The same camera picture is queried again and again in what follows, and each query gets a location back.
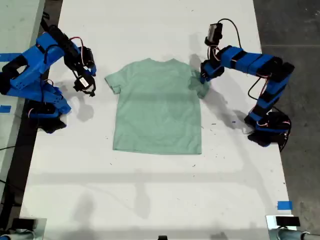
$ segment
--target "white table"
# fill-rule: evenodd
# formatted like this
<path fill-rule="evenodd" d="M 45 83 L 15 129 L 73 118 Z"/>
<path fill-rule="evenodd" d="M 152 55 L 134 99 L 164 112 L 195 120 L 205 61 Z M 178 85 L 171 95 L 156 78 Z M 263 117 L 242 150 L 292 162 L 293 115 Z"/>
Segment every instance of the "white table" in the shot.
<path fill-rule="evenodd" d="M 36 43 L 44 0 L 0 0 L 0 54 L 22 53 Z M 0 62 L 0 72 L 7 62 Z M 0 113 L 0 149 L 16 144 L 25 100 L 0 94 L 0 105 L 11 106 Z M 0 179 L 6 180 L 14 148 L 0 151 Z M 4 184 L 0 183 L 0 198 Z"/>
<path fill-rule="evenodd" d="M 278 214 L 288 194 L 278 146 L 243 133 L 255 77 L 227 70 L 211 81 L 201 155 L 112 150 L 118 96 L 104 77 L 146 58 L 199 67 L 209 24 L 221 18 L 235 21 L 246 51 L 261 51 L 252 0 L 63 1 L 59 27 L 92 48 L 97 91 L 76 93 L 62 60 L 50 69 L 72 113 L 67 128 L 38 133 L 21 210 L 47 218 L 45 239 L 268 239 L 265 215 Z M 228 44 L 238 41 L 226 22 L 220 46 Z"/>

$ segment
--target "light green t-shirt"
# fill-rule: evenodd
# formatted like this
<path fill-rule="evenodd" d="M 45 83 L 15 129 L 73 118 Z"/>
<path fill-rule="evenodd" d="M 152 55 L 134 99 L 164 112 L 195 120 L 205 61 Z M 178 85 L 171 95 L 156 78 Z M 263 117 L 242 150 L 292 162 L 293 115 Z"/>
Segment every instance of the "light green t-shirt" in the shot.
<path fill-rule="evenodd" d="M 201 154 L 199 98 L 209 85 L 171 59 L 126 65 L 105 80 L 119 94 L 113 149 L 149 154 Z"/>

